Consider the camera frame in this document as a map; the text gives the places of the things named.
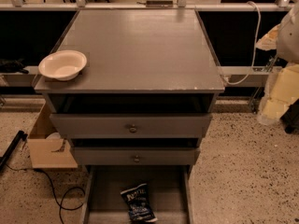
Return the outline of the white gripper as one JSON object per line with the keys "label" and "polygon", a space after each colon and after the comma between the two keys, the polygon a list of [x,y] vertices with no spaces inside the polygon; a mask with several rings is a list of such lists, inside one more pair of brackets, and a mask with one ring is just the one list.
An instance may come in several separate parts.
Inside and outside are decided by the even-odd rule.
{"label": "white gripper", "polygon": [[[277,49],[279,58],[289,63],[299,63],[299,4],[295,4],[282,19],[256,43],[261,50]],[[299,64],[274,68],[259,104],[257,120],[262,125],[271,125],[280,120],[289,107],[299,99]]]}

